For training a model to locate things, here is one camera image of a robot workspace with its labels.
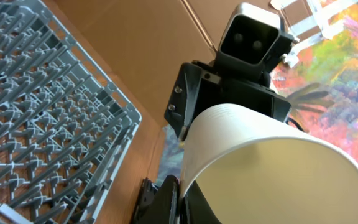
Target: white cup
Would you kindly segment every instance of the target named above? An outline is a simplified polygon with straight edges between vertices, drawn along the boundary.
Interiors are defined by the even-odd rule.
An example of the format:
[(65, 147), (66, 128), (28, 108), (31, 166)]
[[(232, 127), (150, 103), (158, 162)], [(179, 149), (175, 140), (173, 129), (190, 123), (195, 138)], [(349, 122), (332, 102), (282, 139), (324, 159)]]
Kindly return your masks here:
[(185, 141), (180, 200), (196, 180), (222, 223), (358, 224), (358, 163), (239, 105), (202, 112)]

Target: colorful painting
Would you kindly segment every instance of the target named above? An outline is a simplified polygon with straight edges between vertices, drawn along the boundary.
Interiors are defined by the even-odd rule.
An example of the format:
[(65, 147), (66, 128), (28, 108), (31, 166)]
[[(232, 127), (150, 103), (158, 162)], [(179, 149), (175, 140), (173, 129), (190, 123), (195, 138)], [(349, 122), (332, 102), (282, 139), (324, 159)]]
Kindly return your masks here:
[[(344, 20), (344, 32), (302, 50), (295, 67), (278, 66), (272, 79), (278, 93), (293, 105), (290, 116), (305, 131), (335, 144), (358, 162), (358, 4), (331, 18), (330, 23), (340, 19)], [(180, 173), (183, 151), (177, 149), (175, 139), (167, 129), (160, 182), (167, 174)]]

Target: wire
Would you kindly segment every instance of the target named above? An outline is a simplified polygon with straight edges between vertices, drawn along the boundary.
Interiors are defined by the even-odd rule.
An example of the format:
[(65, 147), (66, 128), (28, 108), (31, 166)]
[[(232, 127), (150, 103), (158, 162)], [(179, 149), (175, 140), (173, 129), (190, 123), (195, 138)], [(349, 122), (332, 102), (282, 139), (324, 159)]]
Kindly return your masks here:
[(305, 131), (305, 130), (303, 130), (303, 128), (301, 127), (301, 125), (297, 122), (297, 121), (295, 121), (294, 119), (292, 119), (292, 118), (287, 118), (287, 121), (285, 122), (286, 124), (288, 124), (288, 122), (289, 121), (291, 121), (291, 123), (293, 123), (300, 131)]

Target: dish rack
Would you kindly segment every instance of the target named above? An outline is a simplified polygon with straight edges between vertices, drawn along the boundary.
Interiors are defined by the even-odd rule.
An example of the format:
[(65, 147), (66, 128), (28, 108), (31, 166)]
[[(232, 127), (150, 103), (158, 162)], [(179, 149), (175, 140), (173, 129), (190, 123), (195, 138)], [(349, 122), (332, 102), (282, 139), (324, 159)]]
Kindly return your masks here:
[(0, 223), (93, 223), (141, 119), (42, 1), (0, 0)]

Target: bolt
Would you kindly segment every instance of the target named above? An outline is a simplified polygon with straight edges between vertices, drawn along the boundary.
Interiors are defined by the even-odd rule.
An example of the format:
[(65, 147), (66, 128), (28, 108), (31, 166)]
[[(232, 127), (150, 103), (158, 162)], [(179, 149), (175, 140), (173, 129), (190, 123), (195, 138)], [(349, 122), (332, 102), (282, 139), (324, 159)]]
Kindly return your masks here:
[(175, 93), (181, 93), (181, 88), (179, 86), (176, 86), (175, 89), (173, 89)]
[(168, 105), (168, 110), (174, 111), (175, 110), (175, 105), (172, 105), (172, 104)]

